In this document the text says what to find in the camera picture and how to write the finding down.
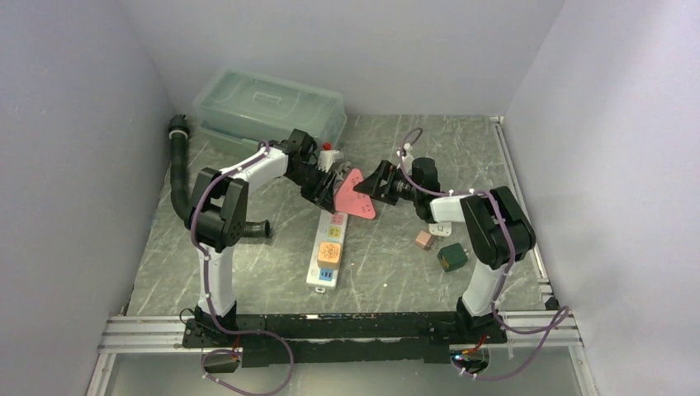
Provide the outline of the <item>white multicolour power strip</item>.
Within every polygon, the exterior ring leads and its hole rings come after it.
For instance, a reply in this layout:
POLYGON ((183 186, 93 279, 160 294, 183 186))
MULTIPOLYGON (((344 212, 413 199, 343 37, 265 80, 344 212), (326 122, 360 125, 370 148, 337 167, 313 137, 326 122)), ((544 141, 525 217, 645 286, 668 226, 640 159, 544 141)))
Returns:
POLYGON ((337 287, 347 225, 347 214, 327 211, 320 214, 305 279, 317 293, 323 294, 337 287))

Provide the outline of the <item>pink triangular power strip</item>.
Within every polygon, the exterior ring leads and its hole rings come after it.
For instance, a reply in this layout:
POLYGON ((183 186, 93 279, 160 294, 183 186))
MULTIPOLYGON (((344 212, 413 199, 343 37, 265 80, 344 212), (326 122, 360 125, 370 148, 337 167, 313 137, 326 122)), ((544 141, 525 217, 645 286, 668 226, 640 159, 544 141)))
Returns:
POLYGON ((362 172, 353 168, 335 193, 334 205, 336 211, 362 219, 374 219, 376 210, 370 196, 357 191, 354 187, 364 181, 362 172))

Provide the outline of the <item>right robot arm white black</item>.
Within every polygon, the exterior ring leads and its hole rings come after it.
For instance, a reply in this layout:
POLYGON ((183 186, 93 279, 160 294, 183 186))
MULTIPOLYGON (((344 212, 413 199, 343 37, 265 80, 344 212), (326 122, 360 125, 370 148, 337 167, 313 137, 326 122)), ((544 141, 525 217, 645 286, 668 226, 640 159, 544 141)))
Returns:
POLYGON ((510 270, 536 244, 534 230, 511 190, 501 186, 488 191, 441 191, 435 162, 425 157, 415 159, 410 172, 402 164, 383 160, 353 190, 388 205, 409 200, 416 215, 428 224, 466 226, 478 262, 457 301, 455 331, 464 342, 483 336, 487 325, 498 320, 495 304, 510 270))

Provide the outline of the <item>tan cube plug adapter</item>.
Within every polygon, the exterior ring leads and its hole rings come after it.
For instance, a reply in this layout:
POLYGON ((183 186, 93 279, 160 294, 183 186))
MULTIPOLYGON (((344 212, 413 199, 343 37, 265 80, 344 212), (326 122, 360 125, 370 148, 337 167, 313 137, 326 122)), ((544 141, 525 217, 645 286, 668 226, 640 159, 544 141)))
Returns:
POLYGON ((316 254, 317 267, 321 269, 337 270, 342 260, 341 243, 332 241, 322 241, 318 245, 316 254))

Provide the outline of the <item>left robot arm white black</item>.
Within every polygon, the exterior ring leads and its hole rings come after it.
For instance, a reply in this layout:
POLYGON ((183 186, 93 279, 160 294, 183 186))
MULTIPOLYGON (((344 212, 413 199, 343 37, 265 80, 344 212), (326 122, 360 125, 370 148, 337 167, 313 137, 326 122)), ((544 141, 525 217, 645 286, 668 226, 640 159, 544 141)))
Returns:
POLYGON ((300 195, 333 214, 334 196, 348 162, 338 150, 318 150, 314 138, 293 130, 282 141, 263 141, 250 157, 220 170, 204 168, 196 179, 191 214, 186 225, 201 267, 201 293, 196 321, 218 347, 237 335, 237 301, 233 288, 233 253, 249 236, 248 198, 262 185, 284 177, 300 195))

